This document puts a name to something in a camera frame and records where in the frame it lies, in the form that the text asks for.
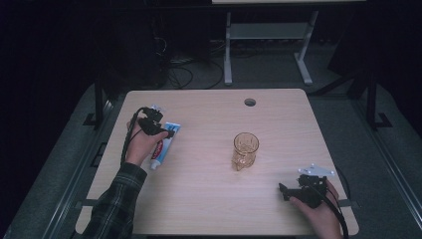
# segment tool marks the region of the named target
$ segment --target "amber glass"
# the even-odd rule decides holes
[[[250,167],[254,164],[260,142],[249,132],[241,132],[234,139],[235,149],[232,162],[236,170]]]

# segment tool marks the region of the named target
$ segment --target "hole in table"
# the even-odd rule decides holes
[[[257,104],[257,102],[254,99],[247,98],[245,99],[245,105],[248,107],[254,107]]]

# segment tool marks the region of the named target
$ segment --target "toothpaste tube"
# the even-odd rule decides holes
[[[164,126],[167,130],[174,130],[174,135],[179,131],[180,124],[174,123],[174,122],[167,122]],[[167,154],[168,149],[170,148],[170,144],[173,141],[174,136],[171,138],[165,138],[162,141],[160,141],[155,148],[154,153],[151,157],[151,169],[155,170],[157,166],[161,165],[164,161],[165,154]]]

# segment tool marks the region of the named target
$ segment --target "human hand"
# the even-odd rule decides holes
[[[165,139],[167,135],[167,131],[163,131],[156,135],[147,135],[136,122],[133,126],[125,162],[140,166],[157,143]]]
[[[326,181],[326,186],[333,194],[332,195],[330,192],[327,192],[326,197],[333,205],[336,205],[336,201],[338,200],[337,191],[328,180]],[[295,197],[291,197],[290,201],[304,213],[318,238],[341,238],[338,219],[325,202],[322,202],[319,207],[312,209]]]

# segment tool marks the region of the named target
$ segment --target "plaid shirt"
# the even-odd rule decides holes
[[[124,163],[94,206],[83,238],[130,238],[136,199],[145,178],[142,168]]]

